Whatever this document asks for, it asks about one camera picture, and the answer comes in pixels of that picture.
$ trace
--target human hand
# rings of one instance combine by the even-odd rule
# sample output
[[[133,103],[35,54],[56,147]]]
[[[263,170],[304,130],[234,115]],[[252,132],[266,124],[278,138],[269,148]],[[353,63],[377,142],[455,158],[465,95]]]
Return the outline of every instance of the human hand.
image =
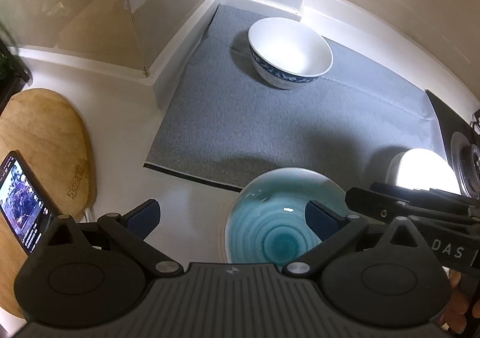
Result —
[[[461,334],[467,326],[465,313],[468,311],[470,306],[469,299],[457,288],[461,278],[462,274],[460,272],[455,270],[450,270],[448,272],[448,279],[450,281],[450,285],[452,286],[452,296],[439,321],[442,327],[444,324],[447,324],[447,328],[450,328],[457,334]],[[477,301],[473,306],[472,316],[474,318],[480,318],[480,300]]]

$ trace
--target phone screen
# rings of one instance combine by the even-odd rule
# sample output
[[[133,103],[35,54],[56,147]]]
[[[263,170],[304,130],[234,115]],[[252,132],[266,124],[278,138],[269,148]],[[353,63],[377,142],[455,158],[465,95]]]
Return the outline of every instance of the phone screen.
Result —
[[[0,207],[27,254],[34,250],[56,216],[45,206],[20,163],[11,155],[1,169]]]

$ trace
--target smartphone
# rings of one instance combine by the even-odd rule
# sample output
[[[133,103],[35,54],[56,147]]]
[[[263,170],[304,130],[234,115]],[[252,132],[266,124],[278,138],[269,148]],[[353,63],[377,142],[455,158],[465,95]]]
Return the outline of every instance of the smartphone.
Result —
[[[0,167],[0,210],[27,254],[59,215],[58,208],[16,151],[11,151]]]

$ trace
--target gray mat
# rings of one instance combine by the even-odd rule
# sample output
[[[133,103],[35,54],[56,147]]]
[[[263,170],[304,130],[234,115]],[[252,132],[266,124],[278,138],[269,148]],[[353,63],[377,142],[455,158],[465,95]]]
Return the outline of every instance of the gray mat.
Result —
[[[315,82],[297,90],[263,82],[247,38],[260,18],[218,7],[188,61],[147,167],[234,187],[275,168],[304,167],[347,190],[384,181],[392,158],[407,149],[446,157],[425,92],[334,41],[327,40],[333,67]]]

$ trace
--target turquoise bowl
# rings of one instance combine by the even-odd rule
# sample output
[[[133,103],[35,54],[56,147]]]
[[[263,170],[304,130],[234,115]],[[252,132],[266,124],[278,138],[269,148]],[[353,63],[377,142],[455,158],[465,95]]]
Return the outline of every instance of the turquoise bowl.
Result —
[[[305,223],[305,206],[316,200],[346,216],[345,192],[329,178],[301,168],[262,174],[240,193],[225,226],[230,264],[282,266],[321,240]]]

